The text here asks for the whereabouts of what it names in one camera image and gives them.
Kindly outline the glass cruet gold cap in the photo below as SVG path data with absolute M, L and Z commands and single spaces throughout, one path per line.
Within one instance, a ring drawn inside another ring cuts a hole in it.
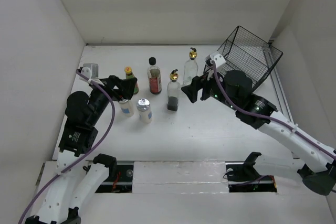
M 198 64 L 196 62 L 197 50 L 196 48 L 191 47 L 189 52 L 189 60 L 184 65 L 184 77 L 183 85 L 187 86 L 191 84 L 192 79 L 197 76 Z

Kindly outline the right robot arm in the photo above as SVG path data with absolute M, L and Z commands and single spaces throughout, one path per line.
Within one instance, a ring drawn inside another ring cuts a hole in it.
M 327 196 L 335 187 L 335 149 L 288 121 L 274 104 L 253 94 L 252 85 L 245 73 L 231 70 L 225 75 L 195 76 L 189 85 L 182 87 L 192 103 L 197 101 L 197 93 L 201 90 L 202 101 L 212 97 L 232 108 L 241 122 L 272 137 L 298 157 L 281 159 L 251 152 L 242 163 L 228 167 L 224 176 L 241 186 L 266 176 L 301 180 L 314 193 Z

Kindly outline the yellow cap chili sauce bottle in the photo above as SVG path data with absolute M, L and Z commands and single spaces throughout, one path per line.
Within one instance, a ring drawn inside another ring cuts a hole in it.
M 129 66 L 125 67 L 124 72 L 125 72 L 125 77 L 127 79 L 135 78 L 135 75 L 134 75 L 131 67 L 129 67 Z M 139 86 L 138 86 L 138 83 L 136 82 L 133 94 L 137 94 L 137 93 L 139 93 Z

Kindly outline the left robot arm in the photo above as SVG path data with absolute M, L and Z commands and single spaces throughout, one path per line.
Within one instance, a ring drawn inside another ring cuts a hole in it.
M 33 216 L 22 215 L 20 223 L 80 223 L 80 213 L 99 186 L 105 180 L 119 178 L 117 160 L 113 156 L 98 154 L 91 165 L 85 167 L 84 163 L 101 143 L 95 142 L 98 135 L 95 125 L 105 108 L 115 101 L 130 100 L 137 79 L 80 76 L 92 91 L 90 94 L 76 91 L 68 97 L 55 175 L 41 189 L 47 194 L 40 209 Z

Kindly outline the black cap red label bottle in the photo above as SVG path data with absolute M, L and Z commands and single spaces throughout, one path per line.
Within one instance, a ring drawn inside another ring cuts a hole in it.
M 149 89 L 152 94 L 160 94 L 162 91 L 161 70 L 156 65 L 156 58 L 149 58 L 149 67 L 147 70 Z

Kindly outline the dark sauce glass cruet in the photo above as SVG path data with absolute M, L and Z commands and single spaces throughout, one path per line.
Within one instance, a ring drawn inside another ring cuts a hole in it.
M 179 105 L 179 93 L 181 85 L 178 82 L 178 70 L 175 69 L 170 73 L 170 82 L 167 85 L 167 109 L 177 111 Z

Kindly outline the white jar silver lid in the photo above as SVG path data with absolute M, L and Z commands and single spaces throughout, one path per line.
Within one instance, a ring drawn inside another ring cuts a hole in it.
M 132 117 L 134 115 L 134 107 L 130 99 L 123 99 L 119 101 L 119 106 L 121 108 L 122 113 L 126 117 Z
M 148 99 L 139 99 L 136 103 L 136 107 L 139 113 L 140 121 L 146 124 L 152 121 L 152 110 Z

